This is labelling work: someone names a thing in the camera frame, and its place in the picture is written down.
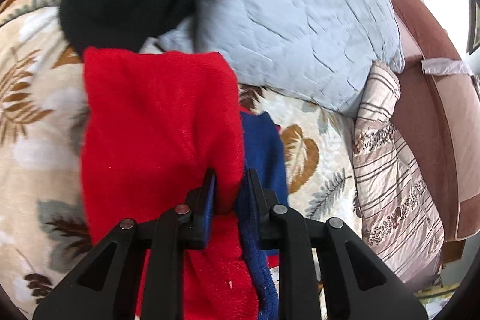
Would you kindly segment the red and blue sweater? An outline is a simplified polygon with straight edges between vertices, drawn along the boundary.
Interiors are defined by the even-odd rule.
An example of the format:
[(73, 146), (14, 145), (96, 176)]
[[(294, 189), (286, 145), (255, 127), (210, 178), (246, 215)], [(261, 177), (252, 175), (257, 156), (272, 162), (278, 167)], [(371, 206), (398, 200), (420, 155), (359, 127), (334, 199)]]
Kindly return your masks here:
[(125, 218), (158, 218), (216, 174), (211, 237), (184, 257), (186, 319), (276, 319), (278, 263), (254, 238), (252, 199), (242, 177), (254, 169), (287, 202), (278, 127), (240, 106), (233, 70), (217, 53), (83, 53), (90, 109), (81, 153), (89, 232), (100, 241)]

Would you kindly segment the beige leaf-pattern fleece blanket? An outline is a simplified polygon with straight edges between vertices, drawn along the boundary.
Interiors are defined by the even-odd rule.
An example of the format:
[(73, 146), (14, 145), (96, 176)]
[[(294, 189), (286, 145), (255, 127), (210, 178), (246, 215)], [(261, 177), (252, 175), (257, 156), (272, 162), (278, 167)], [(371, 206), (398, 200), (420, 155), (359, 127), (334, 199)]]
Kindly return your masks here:
[[(92, 246), (80, 199), (83, 65), (60, 1), (1, 4), (1, 287), (26, 319)], [(289, 204), (361, 232), (352, 120), (256, 86), (241, 85), (240, 102), (280, 128)]]

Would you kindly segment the striped floral pink pillow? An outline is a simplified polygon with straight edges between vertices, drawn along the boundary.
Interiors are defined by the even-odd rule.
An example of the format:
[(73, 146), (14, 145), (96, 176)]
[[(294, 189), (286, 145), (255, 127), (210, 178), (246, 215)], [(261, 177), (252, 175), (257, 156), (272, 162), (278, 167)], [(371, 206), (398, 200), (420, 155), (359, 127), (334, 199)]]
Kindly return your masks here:
[(355, 121), (353, 168), (366, 244), (405, 283), (437, 264), (444, 228), (419, 164), (392, 124), (401, 87), (373, 62)]

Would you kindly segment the brown pink upholstered headboard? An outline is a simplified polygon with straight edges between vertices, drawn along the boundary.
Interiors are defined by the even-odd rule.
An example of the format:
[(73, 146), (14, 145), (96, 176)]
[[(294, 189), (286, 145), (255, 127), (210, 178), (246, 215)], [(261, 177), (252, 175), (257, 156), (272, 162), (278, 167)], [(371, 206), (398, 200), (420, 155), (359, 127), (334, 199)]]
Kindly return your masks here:
[(448, 242), (479, 233), (479, 97), (467, 74), (433, 76), (422, 62), (461, 60), (420, 0), (392, 0), (405, 68), (392, 122), (420, 166)]

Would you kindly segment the light grey quilted pillow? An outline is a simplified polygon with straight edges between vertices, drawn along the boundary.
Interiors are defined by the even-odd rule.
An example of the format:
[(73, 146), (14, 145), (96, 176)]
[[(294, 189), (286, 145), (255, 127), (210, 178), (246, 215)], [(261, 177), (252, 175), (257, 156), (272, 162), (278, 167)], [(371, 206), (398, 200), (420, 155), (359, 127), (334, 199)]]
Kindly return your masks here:
[(217, 52), (244, 85), (356, 115), (374, 61), (402, 71), (391, 0), (196, 0), (161, 49)]

